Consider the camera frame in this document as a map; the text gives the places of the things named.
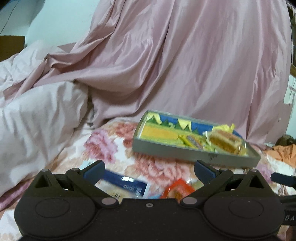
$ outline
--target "floral bedsheet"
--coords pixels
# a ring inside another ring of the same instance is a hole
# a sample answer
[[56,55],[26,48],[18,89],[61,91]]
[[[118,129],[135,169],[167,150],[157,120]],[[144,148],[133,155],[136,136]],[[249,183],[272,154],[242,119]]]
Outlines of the floral bedsheet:
[[[65,173],[70,168],[81,166],[83,161],[94,162],[101,159],[106,169],[148,182],[150,184],[148,196],[150,197],[162,194],[168,185],[180,178],[185,181],[197,181],[193,163],[133,153],[132,139],[136,126],[137,123],[134,122],[115,120],[95,130],[76,131],[69,145],[54,160],[51,171]],[[295,169],[264,155],[260,150],[258,152],[261,160],[256,168],[273,191],[281,196],[296,194],[293,188],[270,180],[273,172],[290,176],[295,175]],[[247,169],[231,170],[237,174],[248,171]],[[22,189],[25,189],[29,183],[30,180],[26,182],[26,185],[22,185]],[[96,186],[104,190],[104,185],[100,181]],[[13,218],[19,199],[20,196],[17,196],[8,208],[0,212],[0,241],[16,241],[21,237]],[[282,226],[278,236],[282,240],[290,241],[292,240],[291,232],[292,228]]]

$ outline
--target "satin fabric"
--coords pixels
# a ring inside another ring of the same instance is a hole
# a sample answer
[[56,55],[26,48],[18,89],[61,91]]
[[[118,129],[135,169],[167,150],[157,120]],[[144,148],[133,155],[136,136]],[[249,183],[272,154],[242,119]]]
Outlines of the satin fabric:
[[262,144],[290,61],[285,0],[101,0],[89,33],[70,53],[48,55],[14,98],[76,79],[91,87],[95,126],[154,109],[234,123]]

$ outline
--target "open box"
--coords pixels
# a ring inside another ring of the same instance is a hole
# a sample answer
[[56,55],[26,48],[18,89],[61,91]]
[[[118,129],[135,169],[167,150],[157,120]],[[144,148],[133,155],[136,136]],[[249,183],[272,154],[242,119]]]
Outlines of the open box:
[[[181,133],[199,133],[211,131],[216,123],[198,120],[170,113],[148,110],[140,120],[133,136],[133,151],[164,158],[177,158],[195,162],[202,160],[209,164],[234,168],[252,168],[257,166],[260,155],[246,142],[248,156],[230,153],[216,153],[205,150],[178,146],[167,143],[158,136],[177,139]],[[233,134],[241,137],[236,131]]]

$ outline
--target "black wire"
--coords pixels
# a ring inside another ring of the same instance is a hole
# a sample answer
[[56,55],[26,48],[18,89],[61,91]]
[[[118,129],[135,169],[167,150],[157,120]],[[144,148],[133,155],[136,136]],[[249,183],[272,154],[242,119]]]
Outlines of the black wire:
[[10,15],[9,15],[9,17],[8,17],[8,19],[7,19],[6,24],[4,25],[3,29],[1,30],[0,35],[2,34],[4,28],[6,27],[8,21],[9,21],[9,19],[10,19],[10,16],[12,15],[13,10],[11,11],[11,13],[10,13]]

